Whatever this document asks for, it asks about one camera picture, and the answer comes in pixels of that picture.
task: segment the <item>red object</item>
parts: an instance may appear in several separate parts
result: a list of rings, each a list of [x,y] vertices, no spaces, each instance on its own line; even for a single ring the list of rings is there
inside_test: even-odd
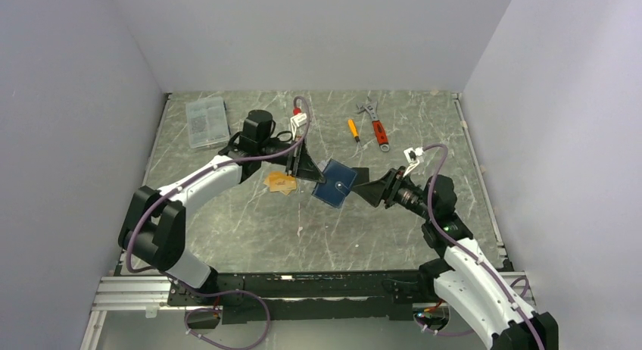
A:
[[[377,143],[379,145],[388,144],[388,136],[385,135],[385,130],[383,129],[383,124],[380,120],[375,120],[372,122],[372,127],[375,128],[375,136],[377,137]]]

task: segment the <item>marble surface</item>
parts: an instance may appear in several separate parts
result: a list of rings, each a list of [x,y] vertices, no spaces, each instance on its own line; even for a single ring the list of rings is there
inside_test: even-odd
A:
[[[452,177],[457,210],[494,265],[497,240],[485,207],[457,110],[449,92],[423,91],[242,91],[174,93],[167,104],[146,184],[157,188],[177,181],[207,163],[219,148],[189,148],[185,103],[222,96],[232,133],[252,109],[271,112],[276,131],[286,130],[292,99],[303,95],[313,121],[308,136],[317,162],[334,158],[349,167],[369,167],[371,180],[391,167],[405,165],[402,151],[443,142],[450,149],[442,173]],[[387,130],[390,152],[379,149],[367,114],[356,103],[379,100],[379,118]],[[361,135],[359,150],[347,127],[353,118]],[[413,172],[421,185],[433,172],[437,152],[429,152]],[[249,180],[225,191],[194,213],[187,226],[187,246],[201,260],[223,272],[413,269],[436,258],[421,234],[421,221],[398,206],[373,208],[350,194],[341,209],[314,198],[314,183],[299,181],[285,196],[269,192],[266,175],[282,168],[263,164]]]

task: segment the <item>screwdriver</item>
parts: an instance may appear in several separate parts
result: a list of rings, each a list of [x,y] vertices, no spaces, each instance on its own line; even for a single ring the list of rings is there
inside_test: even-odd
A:
[[[354,137],[354,141],[357,142],[359,147],[363,149],[363,146],[361,145],[361,139],[359,139],[359,133],[357,133],[357,126],[354,125],[354,121],[352,119],[347,120],[347,125],[350,127],[350,131],[352,132],[352,136]]]

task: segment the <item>clear plastic container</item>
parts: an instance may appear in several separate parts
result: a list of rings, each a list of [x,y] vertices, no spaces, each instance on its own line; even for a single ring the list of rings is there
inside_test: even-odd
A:
[[[190,147],[222,145],[229,141],[225,110],[225,102],[219,96],[201,98],[185,105]]]

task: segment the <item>hand tool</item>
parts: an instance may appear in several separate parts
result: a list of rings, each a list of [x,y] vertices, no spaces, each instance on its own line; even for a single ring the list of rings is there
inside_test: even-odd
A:
[[[354,125],[354,121],[352,119],[347,120],[347,125],[350,127],[350,131],[352,132],[352,136],[354,137],[354,141],[357,142],[359,147],[363,148],[361,145],[361,139],[359,139],[359,133],[357,132],[357,126]]]
[[[377,143],[379,143],[379,148],[387,152],[390,150],[390,145],[388,144],[388,136],[385,135],[385,130],[383,129],[383,124],[377,116],[377,100],[375,98],[370,98],[368,96],[368,102],[366,104],[358,102],[357,113],[363,113],[367,111],[370,115],[370,120],[372,120],[372,127],[375,129],[375,136],[377,137]]]

